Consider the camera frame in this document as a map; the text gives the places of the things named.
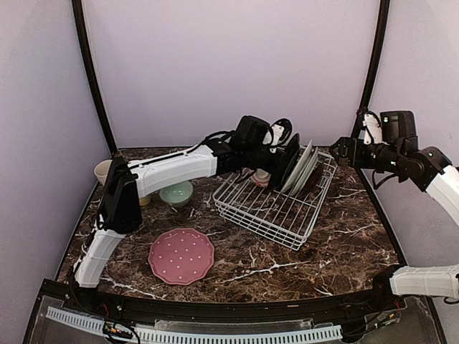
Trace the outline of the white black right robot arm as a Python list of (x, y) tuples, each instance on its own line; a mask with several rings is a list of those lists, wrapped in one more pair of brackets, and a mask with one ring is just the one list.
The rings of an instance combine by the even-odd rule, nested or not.
[(458, 255), (440, 244), (458, 240), (458, 168), (439, 148), (419, 145), (409, 110), (358, 110), (351, 135), (329, 149), (340, 166), (363, 172), (406, 256), (372, 281), (366, 305), (380, 311), (397, 297), (458, 303)]

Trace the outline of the black striped rim plate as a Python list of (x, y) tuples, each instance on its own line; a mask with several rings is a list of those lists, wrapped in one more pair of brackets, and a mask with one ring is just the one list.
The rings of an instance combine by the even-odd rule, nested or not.
[(296, 133), (286, 147), (278, 149), (270, 169), (268, 190), (280, 190), (295, 168), (300, 153), (300, 134)]

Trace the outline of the dark red plate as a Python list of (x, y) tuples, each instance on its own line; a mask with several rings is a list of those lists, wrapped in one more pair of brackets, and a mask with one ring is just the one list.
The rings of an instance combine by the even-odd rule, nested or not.
[(318, 166), (314, 168), (308, 180), (306, 181), (304, 187), (297, 194), (297, 197), (301, 198), (301, 197), (307, 196), (316, 187), (317, 183), (321, 180), (322, 175), (323, 175), (323, 165), (319, 164)]

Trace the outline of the yellow ceramic cup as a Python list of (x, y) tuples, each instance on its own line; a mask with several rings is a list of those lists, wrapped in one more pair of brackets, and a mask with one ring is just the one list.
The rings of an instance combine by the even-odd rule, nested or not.
[(138, 201), (140, 206), (147, 206), (151, 202), (151, 195), (141, 197)]

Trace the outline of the light teal ceramic bowl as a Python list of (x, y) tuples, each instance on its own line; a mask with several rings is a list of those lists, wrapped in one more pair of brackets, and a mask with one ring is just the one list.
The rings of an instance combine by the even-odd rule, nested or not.
[(191, 201), (193, 193), (194, 187), (191, 182), (184, 181), (161, 189), (159, 196), (169, 206), (181, 208)]

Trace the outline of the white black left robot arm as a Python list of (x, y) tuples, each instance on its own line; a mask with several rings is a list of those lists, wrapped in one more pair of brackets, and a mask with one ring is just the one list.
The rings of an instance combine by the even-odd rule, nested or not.
[(150, 160), (111, 162), (103, 197), (95, 217), (90, 244), (83, 248), (72, 271), (77, 286), (72, 298), (85, 312), (101, 306), (100, 276), (120, 241), (137, 230), (142, 215), (139, 200), (160, 189), (196, 178), (219, 176), (245, 168), (266, 173), (263, 182), (276, 189), (288, 166), (280, 147), (292, 132), (285, 118), (273, 124), (245, 115), (234, 130), (217, 131), (192, 148)]

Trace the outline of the light green plate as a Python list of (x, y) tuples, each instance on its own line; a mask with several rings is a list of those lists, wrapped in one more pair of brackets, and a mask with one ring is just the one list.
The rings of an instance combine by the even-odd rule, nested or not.
[(304, 168), (293, 190), (290, 192), (291, 196), (296, 196), (306, 185), (306, 182), (311, 176), (313, 169), (316, 167), (317, 161), (318, 161), (318, 148), (314, 148), (311, 158), (307, 162), (306, 167)]

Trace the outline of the grey white plate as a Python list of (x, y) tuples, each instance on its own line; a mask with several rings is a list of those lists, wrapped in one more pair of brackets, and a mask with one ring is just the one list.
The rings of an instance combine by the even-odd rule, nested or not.
[(281, 188), (281, 193), (286, 193), (292, 187), (296, 185), (298, 179), (300, 178), (301, 174), (303, 173), (303, 169), (306, 167), (307, 163), (311, 159), (313, 150), (313, 141), (310, 140), (306, 149), (302, 152), (298, 162), (296, 163), (294, 169), (292, 170), (291, 174), (289, 175), (287, 181), (285, 182), (284, 186)]

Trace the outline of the pink polka dot plate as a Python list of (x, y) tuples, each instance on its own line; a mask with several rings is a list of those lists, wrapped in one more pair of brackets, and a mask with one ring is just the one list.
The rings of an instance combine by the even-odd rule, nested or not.
[(214, 265), (214, 246), (193, 228), (173, 229), (153, 242), (148, 263), (166, 284), (187, 286), (206, 277)]

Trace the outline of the cream patterned ceramic mug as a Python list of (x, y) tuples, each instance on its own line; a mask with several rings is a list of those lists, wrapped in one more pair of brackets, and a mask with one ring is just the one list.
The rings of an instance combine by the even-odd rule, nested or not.
[(95, 174), (95, 177), (102, 186), (105, 185), (111, 163), (112, 163), (111, 159), (104, 160), (104, 161), (101, 161), (98, 165), (96, 165), (96, 167), (94, 167), (93, 172)]

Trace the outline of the white red patterned bowl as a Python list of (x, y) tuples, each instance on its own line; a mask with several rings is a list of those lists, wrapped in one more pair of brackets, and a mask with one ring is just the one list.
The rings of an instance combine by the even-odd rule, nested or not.
[(255, 173), (251, 176), (251, 180), (255, 185), (261, 188), (267, 188), (270, 181), (270, 177), (271, 175), (268, 172), (262, 169), (257, 169)]

